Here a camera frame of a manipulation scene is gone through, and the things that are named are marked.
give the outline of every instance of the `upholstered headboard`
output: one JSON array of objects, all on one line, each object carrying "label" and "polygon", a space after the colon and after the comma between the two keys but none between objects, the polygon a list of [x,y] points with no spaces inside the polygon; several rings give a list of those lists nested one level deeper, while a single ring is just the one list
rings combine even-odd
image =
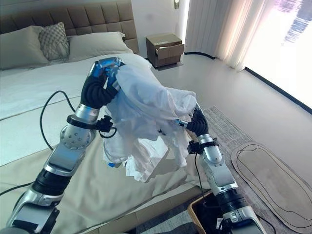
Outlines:
[{"label": "upholstered headboard", "polygon": [[131,0],[88,3],[6,15],[0,19],[0,33],[9,33],[30,25],[47,26],[63,22],[67,36],[120,31],[125,43],[138,53],[137,33]]}]

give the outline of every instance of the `pillow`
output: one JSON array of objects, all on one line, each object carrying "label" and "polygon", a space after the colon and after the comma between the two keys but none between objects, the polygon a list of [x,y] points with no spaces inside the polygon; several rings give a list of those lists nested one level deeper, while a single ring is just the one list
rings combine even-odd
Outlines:
[{"label": "pillow", "polygon": [[0,35],[0,69],[40,67],[49,63],[40,50],[42,28],[29,26]]},{"label": "pillow", "polygon": [[107,54],[133,53],[121,32],[91,33],[70,38],[69,62]]},{"label": "pillow", "polygon": [[63,22],[44,27],[39,33],[39,41],[48,60],[68,58],[69,44]]}]

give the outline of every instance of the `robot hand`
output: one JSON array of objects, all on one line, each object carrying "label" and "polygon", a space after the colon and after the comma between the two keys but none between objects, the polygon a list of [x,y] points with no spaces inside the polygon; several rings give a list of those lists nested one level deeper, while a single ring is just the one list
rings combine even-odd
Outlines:
[{"label": "robot hand", "polygon": [[120,89],[116,74],[123,65],[122,60],[116,57],[96,61],[82,88],[81,104],[100,109],[110,103]]}]

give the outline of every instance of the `black rubber joint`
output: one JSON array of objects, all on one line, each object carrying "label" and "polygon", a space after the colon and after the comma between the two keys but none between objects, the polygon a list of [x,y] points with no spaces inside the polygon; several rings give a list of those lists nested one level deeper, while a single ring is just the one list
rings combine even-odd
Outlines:
[{"label": "black rubber joint", "polygon": [[238,189],[231,189],[215,196],[223,214],[247,206],[247,202]]},{"label": "black rubber joint", "polygon": [[56,175],[46,171],[45,169],[42,169],[42,171],[37,176],[32,188],[37,192],[45,195],[58,196],[63,194],[64,190],[69,184],[70,179],[71,176]]}]

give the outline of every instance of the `bedside table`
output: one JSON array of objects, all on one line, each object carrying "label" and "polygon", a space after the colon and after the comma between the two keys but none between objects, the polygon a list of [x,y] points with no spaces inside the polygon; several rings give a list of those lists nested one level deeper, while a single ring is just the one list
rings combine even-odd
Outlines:
[{"label": "bedside table", "polygon": [[177,63],[184,52],[182,40],[172,33],[146,37],[147,58],[154,67]]}]

